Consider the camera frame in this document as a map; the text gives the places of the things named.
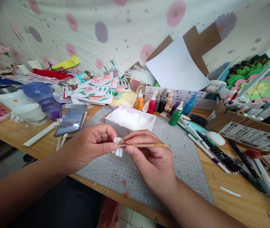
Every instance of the white box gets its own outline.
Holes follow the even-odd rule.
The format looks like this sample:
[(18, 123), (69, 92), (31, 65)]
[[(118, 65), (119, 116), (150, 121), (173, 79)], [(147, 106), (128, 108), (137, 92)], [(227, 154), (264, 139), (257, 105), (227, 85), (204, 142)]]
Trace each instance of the white box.
[[(123, 105), (119, 106), (119, 108), (117, 108), (116, 110), (121, 110), (121, 109), (126, 109), (128, 112), (137, 113), (137, 114), (139, 114), (141, 116), (144, 116), (144, 117), (153, 117), (153, 120), (151, 122), (151, 125), (148, 128), (148, 130), (152, 131), (152, 129), (154, 127), (156, 116), (154, 116), (152, 114), (148, 114), (146, 112), (139, 111), (137, 109), (126, 107), (126, 106), (123, 106)], [(117, 123), (115, 123), (115, 122), (113, 122), (113, 121), (111, 121), (111, 120), (108, 119), (108, 118), (111, 117), (112, 113), (114, 113), (116, 110), (114, 110), (113, 112), (111, 112), (107, 117), (104, 118), (104, 120), (105, 120), (105, 123), (106, 124), (111, 125), (115, 129), (115, 131), (116, 131), (116, 133), (118, 135), (124, 137), (124, 136), (128, 135), (129, 133), (131, 133), (133, 130), (128, 129), (128, 128), (123, 127), (123, 126), (120, 126), (119, 124), (117, 124)]]

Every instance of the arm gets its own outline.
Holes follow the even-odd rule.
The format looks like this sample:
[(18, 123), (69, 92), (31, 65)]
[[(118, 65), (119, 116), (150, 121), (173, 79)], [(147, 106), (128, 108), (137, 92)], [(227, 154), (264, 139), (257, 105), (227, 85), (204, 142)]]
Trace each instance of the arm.
[[(133, 131), (126, 144), (163, 144), (148, 130)], [(147, 187), (162, 201), (181, 227), (245, 227), (211, 205), (175, 176), (173, 154), (167, 148), (126, 146)]]
[(100, 124), (85, 128), (58, 151), (0, 180), (0, 226), (6, 226), (65, 176), (118, 148), (115, 130)]

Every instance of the brown cardboard box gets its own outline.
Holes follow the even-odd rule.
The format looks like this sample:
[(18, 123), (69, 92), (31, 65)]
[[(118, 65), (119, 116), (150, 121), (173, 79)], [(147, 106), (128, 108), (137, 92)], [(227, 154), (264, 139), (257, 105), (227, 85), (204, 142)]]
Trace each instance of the brown cardboard box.
[[(208, 131), (214, 131), (214, 132), (219, 132), (221, 129), (223, 129), (227, 124), (230, 122), (234, 122), (237, 124), (241, 124), (243, 126), (247, 126), (250, 128), (254, 128), (257, 130), (265, 131), (267, 133), (270, 133), (270, 125), (265, 124), (263, 122), (256, 121), (254, 119), (250, 119), (248, 117), (244, 117), (241, 114), (232, 112), (230, 110), (227, 110), (223, 104), (223, 100), (221, 100), (215, 109), (215, 115), (216, 117), (211, 119), (205, 129)], [(256, 149), (255, 147), (249, 146), (247, 144), (241, 143), (237, 141), (237, 144), (249, 148), (249, 149)], [(261, 150), (258, 149), (261, 152), (270, 152), (267, 150)]]

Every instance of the brush with red tip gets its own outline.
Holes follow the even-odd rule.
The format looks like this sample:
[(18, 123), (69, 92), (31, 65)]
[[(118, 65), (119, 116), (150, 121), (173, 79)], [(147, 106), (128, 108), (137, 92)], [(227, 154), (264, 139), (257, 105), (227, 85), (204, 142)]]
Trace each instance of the brush with red tip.
[(270, 196), (270, 177), (268, 176), (268, 173), (266, 172), (264, 166), (262, 165), (260, 161), (261, 153), (257, 150), (249, 149), (245, 151), (245, 154), (253, 159), (259, 173), (261, 174), (262, 180), (266, 184), (266, 186), (262, 186), (262, 187), (265, 189), (266, 194)]

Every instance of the water bottle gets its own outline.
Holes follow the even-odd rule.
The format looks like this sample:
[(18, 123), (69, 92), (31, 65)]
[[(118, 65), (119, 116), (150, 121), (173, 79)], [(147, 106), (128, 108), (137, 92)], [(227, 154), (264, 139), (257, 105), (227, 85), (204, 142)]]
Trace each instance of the water bottle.
[(60, 103), (53, 97), (52, 90), (44, 82), (31, 82), (26, 85), (22, 85), (23, 92), (34, 101), (41, 105), (43, 112), (53, 120), (57, 117), (59, 112)]

